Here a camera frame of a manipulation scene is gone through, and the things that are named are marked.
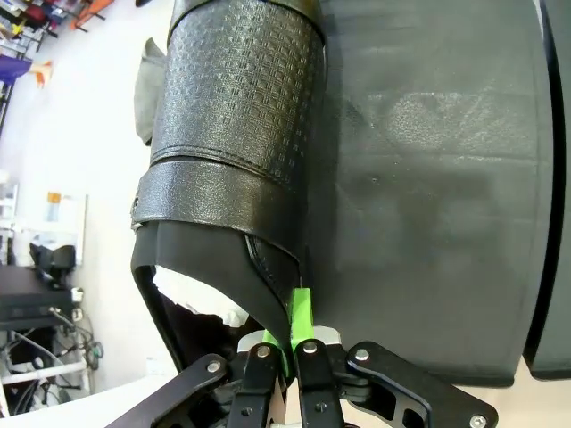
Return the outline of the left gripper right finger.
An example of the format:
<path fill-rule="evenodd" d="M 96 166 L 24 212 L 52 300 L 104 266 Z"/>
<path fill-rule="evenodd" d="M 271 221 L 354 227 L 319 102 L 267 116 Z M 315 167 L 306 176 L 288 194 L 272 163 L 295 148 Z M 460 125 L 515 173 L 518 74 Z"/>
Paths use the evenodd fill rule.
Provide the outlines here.
<path fill-rule="evenodd" d="M 313 324 L 308 288 L 292 298 L 291 344 L 302 425 L 345 427 L 342 403 L 390 427 L 495 427 L 490 404 L 400 358 L 375 342 L 345 350 L 326 344 Z"/>

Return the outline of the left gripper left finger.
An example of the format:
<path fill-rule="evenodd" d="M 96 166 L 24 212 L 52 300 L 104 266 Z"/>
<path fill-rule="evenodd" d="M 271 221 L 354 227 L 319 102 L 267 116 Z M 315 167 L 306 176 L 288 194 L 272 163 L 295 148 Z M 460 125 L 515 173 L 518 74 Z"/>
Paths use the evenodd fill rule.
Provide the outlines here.
<path fill-rule="evenodd" d="M 259 342 L 227 360 L 207 354 L 110 427 L 267 427 L 283 392 L 282 352 Z"/>

